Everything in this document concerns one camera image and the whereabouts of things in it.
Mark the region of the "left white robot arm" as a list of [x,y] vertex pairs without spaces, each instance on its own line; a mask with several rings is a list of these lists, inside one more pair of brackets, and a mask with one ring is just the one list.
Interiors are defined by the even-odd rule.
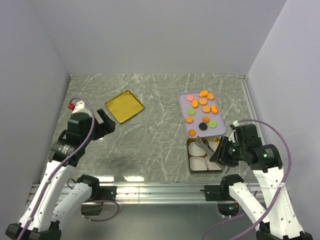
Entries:
[[87,145],[113,133],[116,126],[103,109],[97,110],[102,123],[86,107],[76,105],[72,110],[67,129],[51,146],[44,177],[31,204],[20,220],[9,224],[5,231],[12,240],[59,240],[66,222],[84,202],[102,207],[104,202],[115,200],[115,187],[102,190],[98,178],[84,174],[75,181],[71,192],[58,201]]

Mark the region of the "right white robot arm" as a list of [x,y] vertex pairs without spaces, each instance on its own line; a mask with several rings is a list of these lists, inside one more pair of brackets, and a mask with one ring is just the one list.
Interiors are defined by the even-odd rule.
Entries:
[[255,231],[258,240],[311,240],[313,236],[301,226],[294,211],[286,180],[292,166],[291,152],[287,150],[287,169],[281,154],[273,144],[263,144],[254,119],[234,121],[229,137],[221,137],[216,151],[203,146],[210,162],[223,167],[236,167],[246,163],[257,179],[264,204],[249,190],[238,174],[224,176],[219,185],[219,195],[234,200],[242,208],[252,225],[234,236],[239,240]]

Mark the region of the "lavender plastic tray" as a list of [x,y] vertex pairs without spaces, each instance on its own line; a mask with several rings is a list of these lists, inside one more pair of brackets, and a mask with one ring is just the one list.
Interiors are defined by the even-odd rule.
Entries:
[[[187,134],[187,136],[189,138],[195,138],[197,136],[202,137],[202,138],[222,136],[222,135],[224,135],[226,133],[227,130],[226,130],[226,126],[225,126],[221,111],[219,110],[216,97],[214,95],[214,100],[209,100],[207,98],[207,96],[203,97],[203,98],[207,99],[207,105],[206,106],[209,106],[210,108],[211,108],[212,105],[217,106],[218,114],[213,114],[212,111],[210,111],[209,113],[205,113],[205,112],[202,111],[203,105],[201,105],[199,103],[199,99],[201,98],[201,97],[199,97],[199,93],[202,92],[202,91],[185,92],[185,93],[181,93],[178,96],[178,101],[179,101],[179,105],[180,105],[180,109],[181,109],[181,113],[182,113],[182,118],[183,118],[183,123],[184,123],[186,134]],[[214,94],[212,91],[209,91],[209,90],[204,90],[204,91],[208,91],[208,93]],[[191,101],[187,100],[187,96],[188,95],[192,95],[194,100],[198,101],[198,103],[199,103],[198,108],[193,108],[192,107]],[[195,109],[195,114],[194,115],[189,115],[188,114],[188,109]],[[185,118],[187,116],[193,117],[193,123],[186,123]],[[208,126],[207,130],[202,131],[202,130],[199,129],[199,124],[203,123],[202,118],[205,117],[205,116],[209,117],[211,121],[215,121],[217,123],[216,128],[210,128],[208,126],[208,123],[207,123],[207,126]],[[191,136],[188,135],[188,131],[191,130],[191,129],[196,130],[196,136],[191,137]]]

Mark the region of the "orange round dotted cookie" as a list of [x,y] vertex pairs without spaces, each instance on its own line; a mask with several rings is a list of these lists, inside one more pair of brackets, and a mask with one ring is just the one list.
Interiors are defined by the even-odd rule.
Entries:
[[209,113],[209,112],[211,111],[211,108],[210,108],[209,106],[207,106],[207,105],[204,105],[204,106],[202,107],[202,111],[203,111],[204,113]]

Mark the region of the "gold cookie tin base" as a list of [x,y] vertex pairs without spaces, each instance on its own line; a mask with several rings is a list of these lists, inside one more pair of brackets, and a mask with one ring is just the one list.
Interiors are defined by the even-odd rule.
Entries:
[[224,171],[217,163],[210,162],[207,153],[196,145],[195,138],[188,138],[186,147],[190,174],[221,174]]

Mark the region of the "black sandwich cookie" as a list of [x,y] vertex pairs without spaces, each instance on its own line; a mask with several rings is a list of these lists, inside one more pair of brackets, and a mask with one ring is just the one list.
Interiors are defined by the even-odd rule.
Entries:
[[201,122],[199,125],[198,125],[198,128],[201,130],[201,131],[206,131],[208,129],[208,125],[205,123],[205,122]]

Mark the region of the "metal tongs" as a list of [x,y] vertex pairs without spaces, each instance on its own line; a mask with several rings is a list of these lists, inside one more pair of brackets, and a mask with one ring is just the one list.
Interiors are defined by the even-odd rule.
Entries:
[[[210,148],[210,145],[209,145],[209,144],[206,144],[205,141],[204,141],[200,136],[197,136],[197,137],[195,138],[195,144],[196,144],[198,147],[202,148],[202,149],[205,151],[205,153],[206,153],[207,156],[209,157],[209,160],[210,160],[211,157],[214,155],[215,152]],[[214,160],[213,163],[216,163],[216,164],[221,168],[223,174],[227,174],[228,171],[230,170],[229,167],[224,166],[224,165],[218,163],[216,160]]]

